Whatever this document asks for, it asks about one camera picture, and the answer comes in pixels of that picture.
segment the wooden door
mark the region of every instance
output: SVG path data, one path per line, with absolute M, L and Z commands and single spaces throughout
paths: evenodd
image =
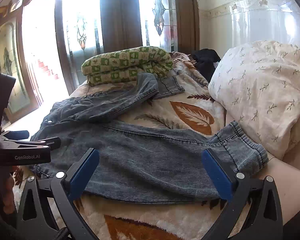
M 16 78 L 5 110 L 11 123 L 39 107 L 24 59 L 21 22 L 22 8 L 0 20 L 0 73 Z

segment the red stairs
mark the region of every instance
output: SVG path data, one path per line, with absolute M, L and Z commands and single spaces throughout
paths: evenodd
M 51 76 L 53 79 L 58 79 L 58 74 L 56 73 L 53 73 L 53 70 L 52 69 L 49 69 L 48 66 L 46 66 L 42 61 L 40 61 L 38 59 L 38 65 L 39 65 L 39 68 L 40 70 L 46 74 L 47 76 Z

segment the gray denim jeans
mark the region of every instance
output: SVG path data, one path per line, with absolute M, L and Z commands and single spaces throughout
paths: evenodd
M 132 90 L 100 92 L 54 104 L 31 138 L 58 136 L 61 147 L 51 162 L 31 165 L 42 178 L 67 171 L 90 148 L 100 153 L 99 166 L 86 191 L 136 203 L 176 203 L 219 198 L 201 163 L 212 148 L 235 172 L 253 175 L 268 161 L 267 152 L 232 122 L 210 138 L 188 129 L 148 128 L 113 120 L 148 98 L 182 93 L 174 77 L 138 76 Z

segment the green checkered quilt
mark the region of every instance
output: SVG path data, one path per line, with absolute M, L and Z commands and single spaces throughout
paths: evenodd
M 139 72 L 165 77 L 172 69 L 168 52 L 158 47 L 139 47 L 105 53 L 87 59 L 81 66 L 90 86 L 137 80 Z

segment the blanket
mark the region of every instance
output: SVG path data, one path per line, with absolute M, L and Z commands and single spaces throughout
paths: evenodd
M 178 83 L 184 87 L 185 92 L 168 98 L 148 100 L 138 109 L 123 114 L 118 119 L 146 127 L 192 129 L 209 137 L 225 126 L 225 110 L 211 98 L 208 82 L 196 70 L 188 56 L 178 52 L 171 56 L 173 69 L 167 75 L 177 75 Z M 134 85 L 134 81 L 93 87 L 83 84 L 71 97 Z M 208 118 L 209 122 L 203 122 L 203 117 L 207 115 L 212 118 Z M 13 188 L 17 207 L 25 180 L 30 175 L 32 173 L 25 167 L 21 167 L 18 172 L 18 185 Z M 58 226 L 65 226 L 53 199 L 49 199 L 49 202 Z M 87 194 L 82 194 L 74 204 L 101 240 L 201 239 L 226 205 L 220 199 L 188 204 L 143 205 Z M 240 231 L 248 211 L 249 204 L 244 208 L 231 235 Z
M 139 47 L 96 55 L 81 70 L 90 86 L 136 81 L 139 72 L 165 77 L 172 69 L 171 56 L 158 47 Z

